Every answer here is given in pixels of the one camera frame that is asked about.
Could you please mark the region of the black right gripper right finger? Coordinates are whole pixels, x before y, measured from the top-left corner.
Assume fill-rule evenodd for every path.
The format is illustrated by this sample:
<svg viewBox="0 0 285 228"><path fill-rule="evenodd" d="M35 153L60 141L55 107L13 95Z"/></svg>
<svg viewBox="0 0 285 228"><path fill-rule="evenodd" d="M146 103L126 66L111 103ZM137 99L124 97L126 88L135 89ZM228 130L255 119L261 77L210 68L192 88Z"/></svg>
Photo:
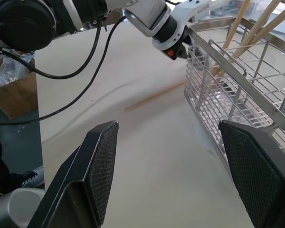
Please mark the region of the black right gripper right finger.
<svg viewBox="0 0 285 228"><path fill-rule="evenodd" d="M285 228L285 154L267 133L220 121L228 166L254 228Z"/></svg>

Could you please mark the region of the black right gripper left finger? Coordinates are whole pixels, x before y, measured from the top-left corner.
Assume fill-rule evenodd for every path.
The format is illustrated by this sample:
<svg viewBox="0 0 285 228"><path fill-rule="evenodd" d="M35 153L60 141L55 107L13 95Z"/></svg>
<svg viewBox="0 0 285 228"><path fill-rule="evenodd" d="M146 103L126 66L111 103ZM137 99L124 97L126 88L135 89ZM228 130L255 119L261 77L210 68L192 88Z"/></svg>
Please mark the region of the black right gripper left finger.
<svg viewBox="0 0 285 228"><path fill-rule="evenodd" d="M119 123L90 130L60 166L28 228L101 228L114 176Z"/></svg>

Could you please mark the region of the wooden chopstick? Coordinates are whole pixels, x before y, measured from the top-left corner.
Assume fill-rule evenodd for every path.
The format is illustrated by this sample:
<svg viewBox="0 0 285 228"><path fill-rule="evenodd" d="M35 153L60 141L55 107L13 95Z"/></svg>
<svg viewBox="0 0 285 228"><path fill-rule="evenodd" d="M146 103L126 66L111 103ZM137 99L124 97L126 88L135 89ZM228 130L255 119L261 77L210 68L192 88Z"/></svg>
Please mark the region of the wooden chopstick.
<svg viewBox="0 0 285 228"><path fill-rule="evenodd" d="M273 10L277 7L277 5L281 2L281 0L272 0L267 8L264 10L260 18L256 21L254 26L251 28L250 32L245 36L244 40L241 42L239 48L235 51L235 53L240 52L243 49L243 46L247 46L249 42L253 39L255 34L260 30L260 28L268 21L269 16L273 12Z"/></svg>
<svg viewBox="0 0 285 228"><path fill-rule="evenodd" d="M226 49L226 48L229 47L229 45L230 45L230 43L231 43L231 41L233 39L233 36L234 36L234 34L235 34L239 24L241 23L241 20L242 20L242 18L244 16L246 10L248 9L249 5L250 5L250 0L244 0L243 4L242 4L242 6L241 6L241 8L239 10L239 13L238 13L238 15L237 15L237 17L236 17L236 19L235 19L235 21L234 21L230 31L229 31L229 33L227 35L225 43L224 43L224 45L222 47L223 49ZM240 43L240 47L233 54L234 58L237 58L239 56L239 54L241 53L241 51L243 49L241 47L242 46L246 46L250 42L250 40L252 39L252 36L253 35L251 34L251 32L249 32L249 34L245 36L244 40Z"/></svg>
<svg viewBox="0 0 285 228"><path fill-rule="evenodd" d="M247 46L243 46L243 49L238 57L240 57L244 52L246 52L252 45L256 44L260 39L264 38L270 31L276 28L284 20L285 20L285 9L278 16L276 16L269 24L267 24L263 28L260 28L260 30L253 37L253 39L249 42L249 44Z"/></svg>
<svg viewBox="0 0 285 228"><path fill-rule="evenodd" d="M136 102L136 103L134 103L134 104L132 104L132 105L130 105L130 106L124 108L124 110L128 111L128 110L135 109L135 108L137 108L137 107L143 105L144 103L146 103L146 102L148 102L148 101L150 101L150 100L152 100L152 99L155 99L155 98L157 98L157 97L159 97L159 96L161 96L161 95L163 95L163 94L165 94L165 93L170 92L171 90L173 90L173 89L175 89L175 88L178 88L178 87L182 86L183 84L185 84L185 81L184 81L184 80L178 81L178 82L176 82L176 83L173 83L172 85L166 86L166 87L163 88L162 90L157 91L156 93L153 93L153 94L151 94L151 95L149 95L149 96L147 96L147 97L141 99L140 101L138 101L138 102Z"/></svg>

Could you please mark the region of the white sneaker with black laces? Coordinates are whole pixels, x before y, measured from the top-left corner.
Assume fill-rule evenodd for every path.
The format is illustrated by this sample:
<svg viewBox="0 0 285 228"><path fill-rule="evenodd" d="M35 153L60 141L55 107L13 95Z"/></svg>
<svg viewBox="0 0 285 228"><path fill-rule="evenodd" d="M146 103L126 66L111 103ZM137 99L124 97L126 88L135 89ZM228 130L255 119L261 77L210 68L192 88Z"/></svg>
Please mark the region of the white sneaker with black laces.
<svg viewBox="0 0 285 228"><path fill-rule="evenodd" d="M38 188L44 185L44 168L39 166L33 171L28 171L22 174L22 188Z"/></svg>

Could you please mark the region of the brown cardboard box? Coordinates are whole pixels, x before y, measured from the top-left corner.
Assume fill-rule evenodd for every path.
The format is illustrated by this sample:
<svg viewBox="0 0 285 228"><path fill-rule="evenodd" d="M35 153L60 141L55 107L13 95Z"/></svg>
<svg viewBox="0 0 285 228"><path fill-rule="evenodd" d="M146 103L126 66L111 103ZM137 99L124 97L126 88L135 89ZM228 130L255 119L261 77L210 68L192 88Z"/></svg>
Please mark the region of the brown cardboard box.
<svg viewBox="0 0 285 228"><path fill-rule="evenodd" d="M0 87L0 109L10 119L16 119L38 108L36 73Z"/></svg>

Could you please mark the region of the clear plastic bag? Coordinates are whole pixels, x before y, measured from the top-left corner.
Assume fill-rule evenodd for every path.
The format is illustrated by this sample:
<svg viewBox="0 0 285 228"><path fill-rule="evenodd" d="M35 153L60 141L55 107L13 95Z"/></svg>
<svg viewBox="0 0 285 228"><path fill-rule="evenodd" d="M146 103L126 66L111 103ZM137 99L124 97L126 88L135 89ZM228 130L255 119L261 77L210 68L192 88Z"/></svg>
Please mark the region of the clear plastic bag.
<svg viewBox="0 0 285 228"><path fill-rule="evenodd" d="M24 79L30 70L20 62L6 56L0 57L0 87Z"/></svg>

